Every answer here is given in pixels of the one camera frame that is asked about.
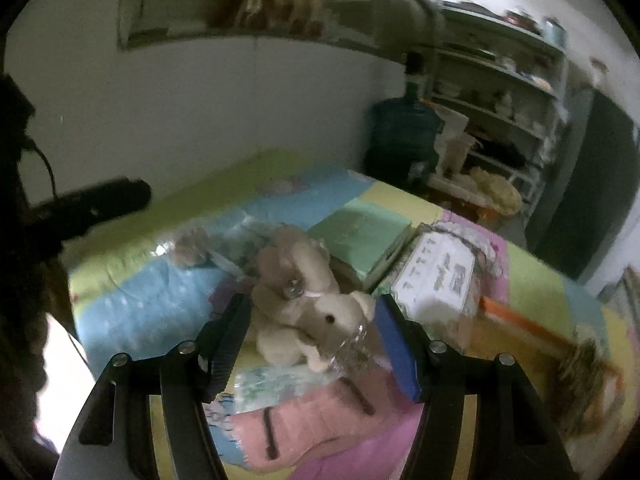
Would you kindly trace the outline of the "flat cardboard box orange rim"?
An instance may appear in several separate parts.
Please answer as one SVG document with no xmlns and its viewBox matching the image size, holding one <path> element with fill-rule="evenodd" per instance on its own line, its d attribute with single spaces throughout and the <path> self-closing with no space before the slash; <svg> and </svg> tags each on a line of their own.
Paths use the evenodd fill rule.
<svg viewBox="0 0 640 480">
<path fill-rule="evenodd" d="M 539 393 L 548 390 L 555 367 L 576 349 L 574 341 L 547 330 L 505 304 L 480 298 L 471 352 L 482 358 L 494 358 L 500 352 L 512 354 Z"/>
</svg>

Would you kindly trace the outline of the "leopard print scrunchie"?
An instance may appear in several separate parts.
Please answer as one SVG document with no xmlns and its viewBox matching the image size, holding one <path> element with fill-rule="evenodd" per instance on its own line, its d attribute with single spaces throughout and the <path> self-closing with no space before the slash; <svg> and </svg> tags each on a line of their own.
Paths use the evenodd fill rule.
<svg viewBox="0 0 640 480">
<path fill-rule="evenodd" d="M 563 441 L 594 434 L 613 415 L 617 394 L 606 400 L 610 370 L 594 339 L 585 339 L 555 367 L 548 409 Z"/>
</svg>

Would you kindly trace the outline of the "pink plush toy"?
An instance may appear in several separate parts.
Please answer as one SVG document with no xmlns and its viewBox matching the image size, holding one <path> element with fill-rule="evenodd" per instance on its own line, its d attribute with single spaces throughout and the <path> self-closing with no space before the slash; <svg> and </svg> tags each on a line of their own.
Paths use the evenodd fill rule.
<svg viewBox="0 0 640 480">
<path fill-rule="evenodd" d="M 394 428 L 418 408 L 391 372 L 376 368 L 291 401 L 233 415 L 232 438 L 245 468 L 271 472 L 346 451 Z"/>
</svg>

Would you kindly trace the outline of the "floral tissue pack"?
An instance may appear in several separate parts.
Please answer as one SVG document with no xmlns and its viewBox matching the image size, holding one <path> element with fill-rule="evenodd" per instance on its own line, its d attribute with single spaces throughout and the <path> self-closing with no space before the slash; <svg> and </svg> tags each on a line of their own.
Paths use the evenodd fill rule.
<svg viewBox="0 0 640 480">
<path fill-rule="evenodd" d="M 374 294 L 389 294 L 405 318 L 463 353 L 480 297 L 505 277 L 499 248 L 487 235 L 454 221 L 422 223 Z"/>
</svg>

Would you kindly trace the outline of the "colourful patchwork play mat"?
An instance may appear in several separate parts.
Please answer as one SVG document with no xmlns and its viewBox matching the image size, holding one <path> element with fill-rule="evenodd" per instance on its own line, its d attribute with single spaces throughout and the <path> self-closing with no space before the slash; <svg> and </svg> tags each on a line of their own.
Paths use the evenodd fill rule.
<svg viewBox="0 0 640 480">
<path fill-rule="evenodd" d="M 271 151 L 90 240 L 60 479 L 595 479 L 638 341 L 500 236 Z"/>
</svg>

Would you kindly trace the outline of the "crumpled clear plastic bag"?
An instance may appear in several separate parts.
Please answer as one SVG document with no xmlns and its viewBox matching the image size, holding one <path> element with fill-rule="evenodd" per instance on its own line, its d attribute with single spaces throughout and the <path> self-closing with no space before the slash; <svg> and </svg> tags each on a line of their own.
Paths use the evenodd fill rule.
<svg viewBox="0 0 640 480">
<path fill-rule="evenodd" d="M 281 226 L 249 214 L 231 222 L 192 224 L 165 243 L 165 255 L 181 269 L 214 266 L 234 278 L 249 278 L 257 274 L 258 252 Z"/>
</svg>

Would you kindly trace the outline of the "beige plush toy in bag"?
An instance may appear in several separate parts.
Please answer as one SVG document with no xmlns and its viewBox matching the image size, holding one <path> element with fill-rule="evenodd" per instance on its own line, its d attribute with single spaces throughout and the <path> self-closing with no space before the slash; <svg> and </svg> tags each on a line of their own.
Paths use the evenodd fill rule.
<svg viewBox="0 0 640 480">
<path fill-rule="evenodd" d="M 373 298 L 342 292 L 326 248 L 296 226 L 281 226 L 256 263 L 250 328 L 258 353 L 272 366 L 306 363 L 324 372 L 374 319 Z"/>
</svg>

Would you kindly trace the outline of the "green tissue pack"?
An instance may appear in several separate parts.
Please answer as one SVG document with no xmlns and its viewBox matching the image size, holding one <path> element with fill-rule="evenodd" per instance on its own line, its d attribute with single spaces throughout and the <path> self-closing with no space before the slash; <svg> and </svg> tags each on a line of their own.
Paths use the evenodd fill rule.
<svg viewBox="0 0 640 480">
<path fill-rule="evenodd" d="M 326 246 L 330 267 L 343 282 L 370 292 L 407 243 L 412 225 L 395 211 L 352 200 L 307 234 Z"/>
</svg>

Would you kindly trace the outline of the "yellow bag of food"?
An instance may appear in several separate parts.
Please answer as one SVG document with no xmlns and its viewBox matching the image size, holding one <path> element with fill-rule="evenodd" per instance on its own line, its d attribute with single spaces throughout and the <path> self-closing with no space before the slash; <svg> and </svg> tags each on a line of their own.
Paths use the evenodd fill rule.
<svg viewBox="0 0 640 480">
<path fill-rule="evenodd" d="M 506 178 L 490 174 L 480 167 L 472 168 L 470 177 L 477 189 L 491 200 L 499 214 L 511 217 L 520 212 L 523 205 L 522 196 Z"/>
</svg>

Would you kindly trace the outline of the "dark grey refrigerator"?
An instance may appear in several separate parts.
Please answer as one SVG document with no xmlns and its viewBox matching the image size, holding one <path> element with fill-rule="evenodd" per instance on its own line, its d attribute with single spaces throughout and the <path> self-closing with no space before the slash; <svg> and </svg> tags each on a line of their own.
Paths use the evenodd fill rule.
<svg viewBox="0 0 640 480">
<path fill-rule="evenodd" d="M 601 91 L 577 91 L 525 229 L 529 252 L 585 281 L 612 248 L 638 191 L 639 125 Z"/>
</svg>

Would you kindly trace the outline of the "green water jug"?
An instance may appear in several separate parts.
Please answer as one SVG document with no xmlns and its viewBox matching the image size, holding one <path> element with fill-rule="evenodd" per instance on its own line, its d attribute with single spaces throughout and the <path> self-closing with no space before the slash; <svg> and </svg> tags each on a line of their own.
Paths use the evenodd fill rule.
<svg viewBox="0 0 640 480">
<path fill-rule="evenodd" d="M 370 111 L 370 136 L 363 172 L 376 180 L 412 194 L 426 191 L 439 154 L 435 141 L 445 122 L 421 100 L 424 56 L 405 56 L 405 91 L 402 96 L 375 103 Z"/>
</svg>

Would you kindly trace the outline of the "white metal shelf rack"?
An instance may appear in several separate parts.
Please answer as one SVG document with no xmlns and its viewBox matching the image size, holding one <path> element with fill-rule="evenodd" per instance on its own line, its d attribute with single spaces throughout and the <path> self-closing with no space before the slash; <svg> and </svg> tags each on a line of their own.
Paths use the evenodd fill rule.
<svg viewBox="0 0 640 480">
<path fill-rule="evenodd" d="M 467 163 L 505 176 L 530 218 L 546 186 L 564 117 L 566 49 L 541 36 L 525 12 L 498 15 L 471 1 L 439 12 L 427 94 L 469 119 L 477 140 Z"/>
</svg>

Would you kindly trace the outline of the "light blue pot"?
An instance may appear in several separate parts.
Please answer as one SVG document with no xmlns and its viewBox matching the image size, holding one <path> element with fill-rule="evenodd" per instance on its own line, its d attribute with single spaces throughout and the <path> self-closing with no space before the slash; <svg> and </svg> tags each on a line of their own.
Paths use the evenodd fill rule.
<svg viewBox="0 0 640 480">
<path fill-rule="evenodd" d="M 560 50 L 566 48 L 566 30 L 556 18 L 546 16 L 541 22 L 541 36 Z"/>
</svg>

